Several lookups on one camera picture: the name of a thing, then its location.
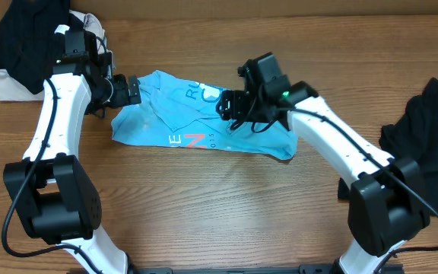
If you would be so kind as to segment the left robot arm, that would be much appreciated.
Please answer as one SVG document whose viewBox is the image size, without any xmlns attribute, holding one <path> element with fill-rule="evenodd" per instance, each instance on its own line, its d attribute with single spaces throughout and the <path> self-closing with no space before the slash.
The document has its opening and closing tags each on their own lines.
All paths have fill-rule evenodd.
<svg viewBox="0 0 438 274">
<path fill-rule="evenodd" d="M 136 273 L 101 224 L 100 196 L 78 153 L 85 116 L 140 103 L 137 79 L 113 74 L 110 51 L 75 49 L 56 60 L 43 87 L 30 146 L 3 171 L 11 205 L 2 246 L 20 258 L 65 250 L 89 273 Z"/>
</svg>

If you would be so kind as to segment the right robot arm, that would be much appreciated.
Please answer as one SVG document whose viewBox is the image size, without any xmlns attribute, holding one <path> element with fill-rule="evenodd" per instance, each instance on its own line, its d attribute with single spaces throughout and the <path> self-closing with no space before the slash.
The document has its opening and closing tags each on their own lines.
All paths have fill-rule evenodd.
<svg viewBox="0 0 438 274">
<path fill-rule="evenodd" d="M 226 90 L 216 111 L 224 120 L 281 122 L 339 173 L 349 192 L 348 226 L 354 240 L 333 263 L 333 273 L 381 273 L 389 253 L 429 225 L 417 162 L 370 144 L 306 82 L 278 88 L 271 97 L 263 88 Z"/>
</svg>

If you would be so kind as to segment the light blue printed t-shirt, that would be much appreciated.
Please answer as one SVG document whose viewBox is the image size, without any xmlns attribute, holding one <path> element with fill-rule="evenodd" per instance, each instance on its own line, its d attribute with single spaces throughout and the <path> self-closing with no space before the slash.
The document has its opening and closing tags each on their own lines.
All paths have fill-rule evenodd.
<svg viewBox="0 0 438 274">
<path fill-rule="evenodd" d="M 112 140 L 125 145 L 204 148 L 291 159 L 298 138 L 280 123 L 252 132 L 250 123 L 230 130 L 216 112 L 224 90 L 155 71 L 138 79 L 141 103 L 123 107 L 111 122 Z"/>
</svg>

